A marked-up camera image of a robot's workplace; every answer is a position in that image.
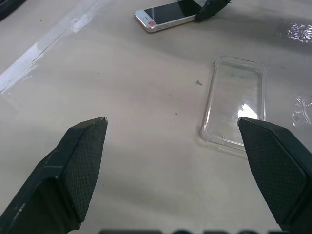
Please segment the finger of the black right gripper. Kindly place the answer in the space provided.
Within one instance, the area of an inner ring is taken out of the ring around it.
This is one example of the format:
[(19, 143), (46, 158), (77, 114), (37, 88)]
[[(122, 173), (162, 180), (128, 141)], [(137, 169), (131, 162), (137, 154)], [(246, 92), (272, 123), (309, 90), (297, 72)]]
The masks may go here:
[(195, 16), (195, 22), (202, 22), (215, 16), (225, 8), (231, 0), (207, 0)]

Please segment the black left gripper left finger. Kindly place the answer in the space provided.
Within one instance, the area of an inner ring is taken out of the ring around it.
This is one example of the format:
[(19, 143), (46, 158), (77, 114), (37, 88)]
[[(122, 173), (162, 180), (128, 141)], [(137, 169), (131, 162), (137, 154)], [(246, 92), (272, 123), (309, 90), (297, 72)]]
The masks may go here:
[(108, 121), (69, 128), (0, 216), (0, 234), (69, 234), (86, 218), (100, 171)]

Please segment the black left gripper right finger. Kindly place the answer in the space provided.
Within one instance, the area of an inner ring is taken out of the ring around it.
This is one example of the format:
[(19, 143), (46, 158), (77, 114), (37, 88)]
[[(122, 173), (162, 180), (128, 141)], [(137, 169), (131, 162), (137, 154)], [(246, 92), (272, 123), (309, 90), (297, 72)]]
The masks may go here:
[(237, 122), (252, 175), (280, 228), (312, 234), (312, 153), (286, 128)]

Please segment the white smartphone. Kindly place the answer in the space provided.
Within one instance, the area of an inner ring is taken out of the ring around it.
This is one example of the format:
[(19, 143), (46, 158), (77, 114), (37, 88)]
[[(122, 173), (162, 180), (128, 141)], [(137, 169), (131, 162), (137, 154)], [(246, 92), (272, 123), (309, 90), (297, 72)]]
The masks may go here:
[(155, 33), (195, 20), (204, 3), (178, 0), (164, 5), (135, 11), (135, 19), (148, 33)]

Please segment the clear plastic phone case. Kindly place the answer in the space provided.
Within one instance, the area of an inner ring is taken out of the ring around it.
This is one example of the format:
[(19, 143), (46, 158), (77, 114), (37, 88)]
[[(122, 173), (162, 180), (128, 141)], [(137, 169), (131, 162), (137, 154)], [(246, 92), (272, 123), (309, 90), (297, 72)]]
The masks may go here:
[(266, 119), (265, 81), (262, 63), (229, 56), (214, 63), (199, 132), (205, 146), (247, 157), (237, 123), (242, 117)]

